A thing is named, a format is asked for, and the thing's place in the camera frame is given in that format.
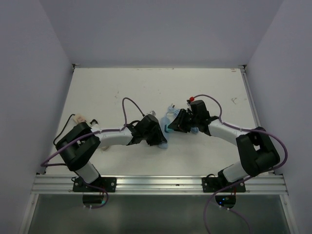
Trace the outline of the beige power strip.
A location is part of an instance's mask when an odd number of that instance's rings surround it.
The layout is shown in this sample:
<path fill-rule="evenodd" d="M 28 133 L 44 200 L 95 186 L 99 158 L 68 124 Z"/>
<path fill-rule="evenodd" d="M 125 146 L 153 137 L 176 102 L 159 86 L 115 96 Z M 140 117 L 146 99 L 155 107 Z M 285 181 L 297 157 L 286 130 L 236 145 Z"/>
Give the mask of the beige power strip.
<path fill-rule="evenodd" d="M 73 116 L 73 120 L 76 124 L 82 123 L 82 122 L 87 122 L 86 118 L 81 115 L 81 114 L 75 114 Z"/>

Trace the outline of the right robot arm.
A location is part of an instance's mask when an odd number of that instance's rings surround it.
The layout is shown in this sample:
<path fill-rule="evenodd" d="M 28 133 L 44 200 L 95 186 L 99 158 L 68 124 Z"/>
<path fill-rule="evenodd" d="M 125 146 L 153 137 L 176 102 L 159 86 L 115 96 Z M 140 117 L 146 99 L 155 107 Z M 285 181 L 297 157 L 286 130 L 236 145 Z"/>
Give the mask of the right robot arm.
<path fill-rule="evenodd" d="M 180 109 L 175 119 L 166 126 L 176 132 L 188 133 L 192 128 L 223 139 L 238 149 L 239 161 L 218 172 L 214 184 L 222 191 L 229 191 L 234 183 L 247 177 L 255 177 L 280 162 L 280 156 L 265 130 L 231 128 L 217 116 L 211 116 L 204 101 L 189 103 L 188 109 Z"/>

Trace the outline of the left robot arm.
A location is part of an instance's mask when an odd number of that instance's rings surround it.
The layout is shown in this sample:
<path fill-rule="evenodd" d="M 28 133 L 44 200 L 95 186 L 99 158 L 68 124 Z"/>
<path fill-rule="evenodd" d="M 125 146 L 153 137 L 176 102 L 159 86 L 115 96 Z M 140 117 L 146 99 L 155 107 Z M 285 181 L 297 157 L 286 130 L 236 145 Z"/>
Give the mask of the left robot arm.
<path fill-rule="evenodd" d="M 167 143 L 158 119 L 145 115 L 142 120 L 125 124 L 121 129 L 101 129 L 79 123 L 56 143 L 67 168 L 81 177 L 84 186 L 94 192 L 101 187 L 100 173 L 90 162 L 98 148 L 129 146 L 146 141 L 149 146 Z"/>

